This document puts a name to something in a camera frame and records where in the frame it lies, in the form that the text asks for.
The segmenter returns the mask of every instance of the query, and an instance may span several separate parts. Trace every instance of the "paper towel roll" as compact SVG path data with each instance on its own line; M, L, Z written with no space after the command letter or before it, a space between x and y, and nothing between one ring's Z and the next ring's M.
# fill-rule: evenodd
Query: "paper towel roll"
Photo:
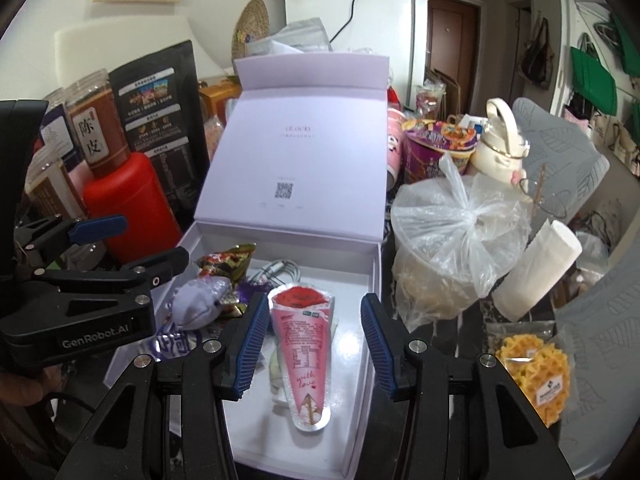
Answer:
M498 311L517 321L562 278L582 252L574 233L558 220L548 220L492 298Z

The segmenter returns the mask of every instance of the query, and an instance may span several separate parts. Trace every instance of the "pink snack package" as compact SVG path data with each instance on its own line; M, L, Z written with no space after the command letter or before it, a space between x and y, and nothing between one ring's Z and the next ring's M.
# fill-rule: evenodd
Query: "pink snack package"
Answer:
M292 283L273 289L269 304L293 423L302 431L320 430L331 415L334 297L314 286Z

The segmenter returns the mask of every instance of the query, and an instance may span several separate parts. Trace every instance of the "refrigerator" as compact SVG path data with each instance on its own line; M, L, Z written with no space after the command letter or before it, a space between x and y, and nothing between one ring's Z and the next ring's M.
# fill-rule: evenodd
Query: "refrigerator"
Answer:
M335 51L370 48L389 56L392 87L415 110L415 86L424 81L427 0L285 0L287 24L318 17Z

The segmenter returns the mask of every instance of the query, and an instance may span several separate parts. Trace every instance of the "box lid flap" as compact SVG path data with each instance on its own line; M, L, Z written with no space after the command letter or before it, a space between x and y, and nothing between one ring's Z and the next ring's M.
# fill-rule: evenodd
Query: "box lid flap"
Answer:
M382 240L388 58L288 54L237 68L243 94L196 220Z

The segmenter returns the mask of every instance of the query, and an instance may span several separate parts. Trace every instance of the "wooden door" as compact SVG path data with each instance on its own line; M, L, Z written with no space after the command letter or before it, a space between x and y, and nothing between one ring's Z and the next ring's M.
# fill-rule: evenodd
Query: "wooden door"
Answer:
M429 0L430 70L460 85L462 113L469 111L476 78L479 8L456 0Z

